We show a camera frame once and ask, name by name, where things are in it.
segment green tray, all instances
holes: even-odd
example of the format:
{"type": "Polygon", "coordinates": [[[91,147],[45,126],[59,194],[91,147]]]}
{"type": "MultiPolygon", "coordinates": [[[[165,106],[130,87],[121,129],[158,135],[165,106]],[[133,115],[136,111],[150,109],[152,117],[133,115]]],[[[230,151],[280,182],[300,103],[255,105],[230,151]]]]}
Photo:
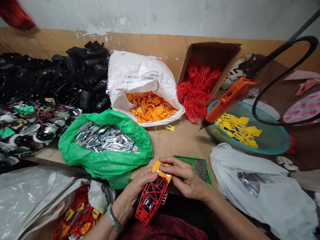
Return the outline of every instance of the green tray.
{"type": "Polygon", "coordinates": [[[207,164],[207,161],[205,159],[202,159],[202,158],[190,158],[190,157],[177,156],[177,155],[174,155],[174,157],[178,158],[182,162],[188,163],[197,174],[198,174],[198,172],[197,172],[196,165],[197,165],[198,161],[204,161],[205,164],[206,164],[207,176],[206,177],[201,177],[199,174],[198,175],[199,175],[199,177],[202,178],[203,181],[205,181],[205,182],[207,182],[207,183],[212,185],[210,173],[209,173],[209,170],[208,170],[208,164],[207,164]]]}

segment wall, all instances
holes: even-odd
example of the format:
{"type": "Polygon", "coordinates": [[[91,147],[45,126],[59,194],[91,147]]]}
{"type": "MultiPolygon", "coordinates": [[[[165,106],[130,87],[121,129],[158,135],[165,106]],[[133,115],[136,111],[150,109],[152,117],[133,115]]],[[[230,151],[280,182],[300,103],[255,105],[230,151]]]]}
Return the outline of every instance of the wall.
{"type": "MultiPolygon", "coordinates": [[[[18,0],[39,28],[288,39],[320,8],[318,0],[18,0]]],[[[304,35],[320,38],[320,19],[304,35]]]]}
{"type": "MultiPolygon", "coordinates": [[[[0,52],[48,58],[88,41],[153,55],[179,77],[194,42],[242,44],[242,54],[268,55],[320,8],[318,0],[18,0],[37,27],[22,32],[0,21],[0,52]]],[[[304,33],[320,38],[320,19],[304,33]]],[[[308,48],[297,44],[276,60],[290,66],[308,48]]],[[[320,73],[320,48],[299,69],[320,73]]]]}

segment finger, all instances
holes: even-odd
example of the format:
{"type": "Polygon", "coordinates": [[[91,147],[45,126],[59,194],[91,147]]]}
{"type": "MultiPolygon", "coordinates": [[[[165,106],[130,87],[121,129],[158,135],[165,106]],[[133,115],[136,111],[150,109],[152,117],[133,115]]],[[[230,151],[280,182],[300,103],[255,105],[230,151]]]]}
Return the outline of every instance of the finger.
{"type": "Polygon", "coordinates": [[[176,175],[178,177],[183,177],[185,179],[189,178],[188,171],[186,171],[184,168],[180,168],[177,166],[169,166],[169,167],[164,166],[164,167],[160,167],[160,170],[164,173],[176,175]]]}
{"type": "Polygon", "coordinates": [[[147,185],[150,182],[154,182],[158,177],[158,173],[147,173],[146,175],[139,178],[138,185],[140,188],[143,188],[145,185],[147,185]]]}
{"type": "Polygon", "coordinates": [[[143,169],[141,171],[141,176],[147,175],[148,173],[151,173],[152,167],[149,167],[147,169],[143,169]]]}
{"type": "Polygon", "coordinates": [[[183,189],[186,187],[184,183],[181,181],[181,179],[179,179],[176,176],[172,176],[172,181],[173,184],[180,190],[180,192],[182,192],[183,189]]]}
{"type": "Polygon", "coordinates": [[[180,161],[175,157],[164,157],[164,158],[160,158],[159,160],[162,163],[168,163],[178,167],[185,167],[187,165],[186,163],[180,161]]]}

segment bracelet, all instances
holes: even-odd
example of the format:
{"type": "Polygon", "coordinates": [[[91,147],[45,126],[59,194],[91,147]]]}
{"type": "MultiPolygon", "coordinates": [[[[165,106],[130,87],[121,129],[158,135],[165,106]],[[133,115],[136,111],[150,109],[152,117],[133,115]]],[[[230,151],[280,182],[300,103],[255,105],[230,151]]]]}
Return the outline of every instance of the bracelet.
{"type": "Polygon", "coordinates": [[[117,233],[121,233],[123,231],[123,229],[124,229],[124,226],[121,223],[119,223],[119,221],[113,215],[112,203],[109,204],[109,206],[108,206],[107,214],[108,214],[109,220],[110,220],[111,225],[113,226],[113,228],[117,231],[117,233]]]}

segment wrist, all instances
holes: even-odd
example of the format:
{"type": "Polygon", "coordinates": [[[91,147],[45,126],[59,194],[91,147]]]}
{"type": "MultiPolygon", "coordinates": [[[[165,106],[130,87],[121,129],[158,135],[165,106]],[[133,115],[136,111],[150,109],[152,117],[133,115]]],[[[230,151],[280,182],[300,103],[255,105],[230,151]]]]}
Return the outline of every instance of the wrist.
{"type": "Polygon", "coordinates": [[[133,214],[133,207],[118,198],[112,205],[112,212],[118,222],[124,226],[133,214]]]}
{"type": "Polygon", "coordinates": [[[212,203],[219,201],[220,198],[222,198],[221,193],[213,186],[207,184],[207,189],[201,201],[209,206],[212,205],[212,203]]]}

